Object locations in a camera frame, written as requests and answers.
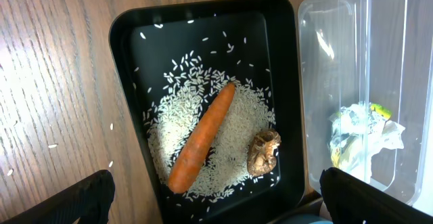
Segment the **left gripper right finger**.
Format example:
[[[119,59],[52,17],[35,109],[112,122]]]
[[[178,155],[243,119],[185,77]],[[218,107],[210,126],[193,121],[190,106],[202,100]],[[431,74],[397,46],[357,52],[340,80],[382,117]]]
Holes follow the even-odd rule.
[[[324,170],[321,195],[333,223],[432,224],[432,217],[337,168]]]

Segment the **white paper napkin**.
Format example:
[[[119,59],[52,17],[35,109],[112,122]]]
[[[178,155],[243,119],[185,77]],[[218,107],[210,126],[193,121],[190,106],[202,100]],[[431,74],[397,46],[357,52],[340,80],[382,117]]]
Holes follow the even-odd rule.
[[[383,124],[381,131],[370,133],[367,136],[367,145],[364,144],[362,135],[356,136],[346,150],[349,157],[345,171],[357,179],[370,183],[373,156],[384,148],[388,150],[403,149],[404,144],[401,135],[404,130],[404,126],[389,120]]]

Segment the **foil snack wrapper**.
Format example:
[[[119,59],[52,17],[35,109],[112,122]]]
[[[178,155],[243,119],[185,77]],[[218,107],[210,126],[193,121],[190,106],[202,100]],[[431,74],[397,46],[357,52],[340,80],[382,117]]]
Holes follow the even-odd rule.
[[[343,169],[354,160],[345,160],[343,155],[356,139],[361,139],[364,133],[378,133],[379,126],[384,127],[391,119],[390,109],[375,103],[358,102],[349,107],[342,106],[328,120],[332,123],[329,152],[332,166]]]

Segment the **dried brown mushroom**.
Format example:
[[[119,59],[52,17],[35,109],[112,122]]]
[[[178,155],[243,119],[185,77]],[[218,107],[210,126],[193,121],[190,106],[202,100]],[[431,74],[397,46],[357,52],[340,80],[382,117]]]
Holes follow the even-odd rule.
[[[281,136],[275,129],[258,132],[248,148],[247,171],[253,177],[270,173],[277,164],[274,151],[281,144]]]

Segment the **light blue bowl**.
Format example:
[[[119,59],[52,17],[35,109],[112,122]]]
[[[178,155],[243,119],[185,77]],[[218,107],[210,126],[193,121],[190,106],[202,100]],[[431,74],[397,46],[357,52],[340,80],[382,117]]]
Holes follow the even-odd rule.
[[[281,218],[275,224],[333,224],[333,222],[319,215],[299,214]]]

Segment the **orange carrot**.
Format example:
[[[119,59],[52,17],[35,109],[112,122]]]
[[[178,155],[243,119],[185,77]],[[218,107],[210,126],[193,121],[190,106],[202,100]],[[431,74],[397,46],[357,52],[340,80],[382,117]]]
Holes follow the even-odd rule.
[[[168,178],[168,188],[171,192],[182,194],[197,179],[212,141],[233,101],[234,94],[234,83],[225,85],[190,134]]]

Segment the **pile of white rice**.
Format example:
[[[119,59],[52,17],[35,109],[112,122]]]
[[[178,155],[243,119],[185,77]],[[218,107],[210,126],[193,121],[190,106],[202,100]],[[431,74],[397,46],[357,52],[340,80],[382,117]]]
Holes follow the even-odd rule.
[[[217,202],[244,189],[247,181],[257,182],[247,170],[247,152],[254,135],[275,124],[274,110],[269,107],[270,89],[207,67],[194,51],[171,61],[162,78],[165,82],[157,89],[162,98],[142,113],[159,182],[168,185],[169,173],[187,138],[228,83],[235,85],[233,101],[211,140],[197,179],[181,195],[190,201],[205,198]]]

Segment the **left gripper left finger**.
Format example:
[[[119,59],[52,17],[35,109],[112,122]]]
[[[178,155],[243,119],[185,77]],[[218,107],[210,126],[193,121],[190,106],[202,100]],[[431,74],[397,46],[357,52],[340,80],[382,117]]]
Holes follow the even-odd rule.
[[[100,170],[6,223],[107,224],[114,201],[115,183],[108,170]]]

